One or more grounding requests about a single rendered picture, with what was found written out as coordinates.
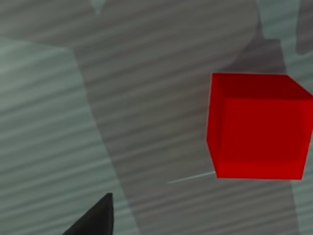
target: cube's side face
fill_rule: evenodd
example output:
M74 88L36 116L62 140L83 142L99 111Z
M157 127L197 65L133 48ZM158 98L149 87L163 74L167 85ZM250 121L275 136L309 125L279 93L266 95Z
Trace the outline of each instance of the cube's side face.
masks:
M227 100L219 178L301 179L309 146L298 101Z
M206 142L216 171L221 155L224 103L224 94L218 78L212 74Z

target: cube's top face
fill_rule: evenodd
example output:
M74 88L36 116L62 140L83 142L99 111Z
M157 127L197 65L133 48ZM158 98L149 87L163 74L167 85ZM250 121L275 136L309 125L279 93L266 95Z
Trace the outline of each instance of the cube's top face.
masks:
M287 75L213 73L225 97L313 100L313 96Z

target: black object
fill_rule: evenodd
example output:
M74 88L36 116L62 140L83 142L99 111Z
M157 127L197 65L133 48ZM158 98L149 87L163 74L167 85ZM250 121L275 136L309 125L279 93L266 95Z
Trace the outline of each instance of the black object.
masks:
M113 194L107 193L63 235L113 235Z

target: gray surface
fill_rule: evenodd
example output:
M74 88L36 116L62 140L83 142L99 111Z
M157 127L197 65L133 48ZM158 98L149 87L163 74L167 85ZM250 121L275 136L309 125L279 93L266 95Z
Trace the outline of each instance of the gray surface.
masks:
M257 12L250 0L110 0L95 17L87 0L4 0L0 35L74 50L142 235L297 235L290 182L167 184L213 170L209 75L239 66L260 38ZM255 69L283 71L277 41L265 43L276 68Z

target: red cube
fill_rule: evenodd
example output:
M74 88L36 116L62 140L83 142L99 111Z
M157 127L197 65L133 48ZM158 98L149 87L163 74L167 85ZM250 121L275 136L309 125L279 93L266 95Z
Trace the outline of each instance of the red cube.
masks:
M287 75L213 73L207 144L218 178L301 180L313 96Z

